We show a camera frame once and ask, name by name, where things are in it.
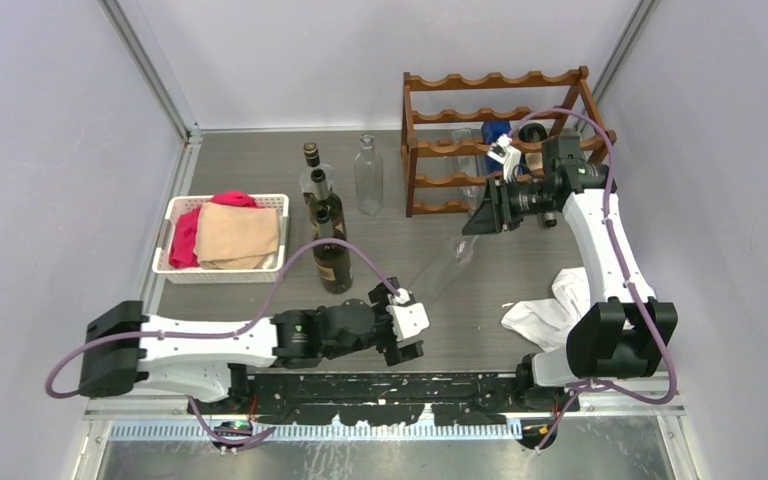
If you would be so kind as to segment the clear glass bottle front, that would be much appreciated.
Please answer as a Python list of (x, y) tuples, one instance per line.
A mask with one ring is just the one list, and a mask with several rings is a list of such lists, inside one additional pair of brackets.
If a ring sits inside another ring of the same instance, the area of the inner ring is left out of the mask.
[[(459, 143), (463, 140), (475, 140), (475, 134), (471, 128), (460, 128), (451, 132), (451, 140)], [(460, 187), (461, 195), (468, 204), (470, 214), (478, 208), (484, 195), (484, 179), (487, 173), (485, 161), (482, 156), (467, 155), (455, 156), (450, 160), (451, 173), (464, 173), (467, 176), (482, 177), (481, 185)]]

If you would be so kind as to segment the blue square glass bottle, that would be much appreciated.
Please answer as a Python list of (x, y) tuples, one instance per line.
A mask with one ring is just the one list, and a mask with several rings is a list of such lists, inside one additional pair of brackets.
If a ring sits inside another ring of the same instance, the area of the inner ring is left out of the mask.
[(508, 136), (511, 130), (511, 123), (509, 121), (493, 120), (486, 121), (481, 126), (481, 135), (483, 142), (488, 146), (492, 144), (500, 135), (507, 134)]

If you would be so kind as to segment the dark green wine bottle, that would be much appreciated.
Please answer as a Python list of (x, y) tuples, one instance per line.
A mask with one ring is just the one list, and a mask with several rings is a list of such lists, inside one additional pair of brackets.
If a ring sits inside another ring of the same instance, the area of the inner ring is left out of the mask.
[[(537, 122), (528, 123), (518, 132), (518, 138), (524, 143), (540, 144), (548, 138), (546, 128)], [(524, 153), (522, 163), (529, 171), (540, 170), (543, 168), (542, 151)]]

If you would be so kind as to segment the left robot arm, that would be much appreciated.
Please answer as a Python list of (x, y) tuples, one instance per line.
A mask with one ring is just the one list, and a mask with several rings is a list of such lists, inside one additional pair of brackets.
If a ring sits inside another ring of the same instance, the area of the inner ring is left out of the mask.
[(379, 284), (368, 301), (288, 310), (256, 322), (186, 321), (146, 315), (123, 301), (87, 326), (78, 393), (96, 399), (154, 389), (216, 403), (229, 413), (252, 397), (249, 368), (312, 369), (374, 349), (389, 366), (423, 354), (425, 306)]

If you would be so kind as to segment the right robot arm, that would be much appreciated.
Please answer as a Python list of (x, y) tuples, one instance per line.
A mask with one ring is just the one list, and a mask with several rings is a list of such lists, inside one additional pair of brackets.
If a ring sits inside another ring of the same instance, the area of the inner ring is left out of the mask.
[(579, 249), (591, 306), (563, 346), (527, 361), (530, 373), (516, 382), (516, 400), (537, 411), (552, 400), (554, 387), (620, 391), (619, 381), (650, 377), (665, 366), (665, 394), (626, 393), (664, 405), (677, 393), (667, 343), (678, 314), (672, 303), (658, 300), (637, 267), (619, 216), (610, 167), (588, 163), (575, 134), (549, 138), (541, 148), (543, 179), (489, 180), (482, 202), (462, 229), (466, 236), (498, 234), (515, 230), (527, 216), (559, 213)]

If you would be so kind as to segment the green wine bottle front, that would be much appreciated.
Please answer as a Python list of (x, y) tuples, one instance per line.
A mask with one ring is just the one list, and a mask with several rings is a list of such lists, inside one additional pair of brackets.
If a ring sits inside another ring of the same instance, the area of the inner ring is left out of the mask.
[[(320, 207), (315, 213), (314, 220), (315, 240), (346, 239), (345, 235), (337, 229), (327, 207)], [(313, 248), (313, 255), (320, 280), (327, 292), (342, 294), (351, 288), (353, 278), (347, 248), (333, 243), (317, 245)]]

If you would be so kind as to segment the wooden wine rack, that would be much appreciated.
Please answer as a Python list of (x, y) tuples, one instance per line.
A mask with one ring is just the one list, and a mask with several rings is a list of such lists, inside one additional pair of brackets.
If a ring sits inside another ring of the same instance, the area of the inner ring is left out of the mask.
[[(481, 123), (485, 121), (519, 121), (524, 119), (550, 120), (549, 136), (559, 135), (572, 116), (572, 108), (577, 101), (584, 106), (584, 118), (605, 127), (594, 93), (588, 84), (589, 69), (579, 66), (560, 75), (548, 76), (536, 70), (518, 77), (508, 77), (500, 72), (491, 72), (477, 79), (469, 79), (460, 74), (449, 74), (439, 80), (428, 80), (420, 75), (406, 72), (402, 81), (402, 110), (400, 157), (403, 166), (405, 186), (405, 216), (408, 218), (427, 214), (465, 213), (468, 205), (462, 200), (449, 199), (439, 204), (429, 204), (418, 200), (418, 189), (442, 189), (455, 187), (482, 186), (483, 175), (454, 173), (445, 177), (430, 177), (418, 171), (419, 161), (424, 158), (444, 158), (485, 154), (489, 145), (480, 140), (436, 140), (424, 141), (418, 138), (417, 128), (423, 125), (440, 126), (443, 124)], [(434, 114), (425, 114), (416, 110), (412, 95), (420, 92), (480, 91), (505, 89), (530, 89), (565, 87), (567, 89), (561, 104), (549, 113), (534, 113), (527, 105), (518, 106), (509, 111), (496, 111), (492, 108), (479, 108), (470, 113), (455, 109), (444, 109)]]

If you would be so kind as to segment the tall clear glass bottle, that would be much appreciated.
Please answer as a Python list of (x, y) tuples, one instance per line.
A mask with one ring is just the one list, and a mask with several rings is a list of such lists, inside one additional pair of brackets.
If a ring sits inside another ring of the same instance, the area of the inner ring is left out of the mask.
[(375, 216), (383, 208), (383, 160), (376, 151), (373, 135), (361, 135), (359, 145), (353, 162), (358, 208), (368, 216)]

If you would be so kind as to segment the green wine bottle middle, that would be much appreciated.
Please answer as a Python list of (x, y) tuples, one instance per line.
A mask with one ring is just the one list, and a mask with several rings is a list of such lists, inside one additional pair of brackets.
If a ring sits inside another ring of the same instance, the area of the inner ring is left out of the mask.
[(326, 176), (321, 170), (314, 170), (312, 178), (314, 182), (314, 193), (307, 195), (303, 194), (303, 197), (314, 233), (317, 234), (319, 231), (317, 213), (321, 209), (326, 209), (330, 215), (334, 229), (339, 231), (343, 236), (346, 236), (347, 231), (341, 198), (333, 191), (333, 189), (328, 188), (326, 184)]

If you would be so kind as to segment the clear whisky bottle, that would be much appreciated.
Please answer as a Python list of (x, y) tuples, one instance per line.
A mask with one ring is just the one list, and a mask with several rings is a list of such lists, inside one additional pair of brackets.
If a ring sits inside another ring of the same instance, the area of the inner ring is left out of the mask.
[(328, 188), (333, 189), (334, 169), (331, 165), (321, 161), (317, 144), (315, 142), (306, 142), (303, 146), (303, 155), (306, 166), (299, 175), (299, 183), (302, 193), (304, 195), (314, 193), (312, 174), (316, 169), (321, 170), (325, 174)]

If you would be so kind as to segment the white cloth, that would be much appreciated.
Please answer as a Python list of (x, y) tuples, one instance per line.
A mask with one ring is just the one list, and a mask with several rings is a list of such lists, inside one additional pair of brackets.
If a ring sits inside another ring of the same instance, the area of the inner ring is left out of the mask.
[(545, 352), (563, 347), (572, 328), (592, 306), (583, 267), (560, 270), (550, 290), (551, 298), (517, 302), (501, 319), (503, 328)]

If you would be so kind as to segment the beige folded cloth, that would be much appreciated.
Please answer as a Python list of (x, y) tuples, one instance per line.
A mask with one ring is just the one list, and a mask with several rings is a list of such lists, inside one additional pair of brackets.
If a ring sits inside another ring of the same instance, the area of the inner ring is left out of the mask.
[(259, 269), (279, 248), (279, 214), (271, 208), (205, 203), (194, 253), (203, 269)]

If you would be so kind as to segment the red cloth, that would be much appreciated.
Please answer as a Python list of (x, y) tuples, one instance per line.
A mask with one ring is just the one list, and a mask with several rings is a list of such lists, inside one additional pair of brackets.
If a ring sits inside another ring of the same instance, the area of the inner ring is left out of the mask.
[[(207, 203), (235, 208), (258, 208), (254, 198), (239, 191), (229, 191), (214, 195)], [(196, 236), (201, 205), (181, 215), (176, 224), (175, 232), (169, 249), (168, 262), (174, 269), (196, 268), (200, 266), (195, 253)]]

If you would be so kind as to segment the white plastic basket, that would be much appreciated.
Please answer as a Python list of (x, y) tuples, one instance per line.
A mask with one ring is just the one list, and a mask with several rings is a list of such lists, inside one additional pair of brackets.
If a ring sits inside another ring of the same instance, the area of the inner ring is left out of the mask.
[(173, 268), (169, 264), (169, 253), (179, 218), (205, 202), (212, 196), (177, 196), (167, 205), (161, 232), (156, 242), (152, 260), (152, 271), (158, 276), (174, 284), (252, 284), (272, 283), (276, 280), (279, 270), (287, 258), (289, 235), (290, 199), (285, 194), (251, 194), (259, 207), (273, 209), (279, 219), (279, 248), (270, 256), (265, 268), (214, 270), (203, 268)]

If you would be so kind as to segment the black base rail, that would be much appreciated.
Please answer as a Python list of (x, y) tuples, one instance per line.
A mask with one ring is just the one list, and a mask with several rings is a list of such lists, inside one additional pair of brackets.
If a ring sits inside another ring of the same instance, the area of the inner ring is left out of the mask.
[(277, 425), (413, 425), (430, 410), (437, 426), (480, 426), (512, 414), (552, 416), (568, 397), (564, 388), (534, 386), (522, 373), (258, 373), (234, 384), (228, 398), (196, 405), (204, 415)]

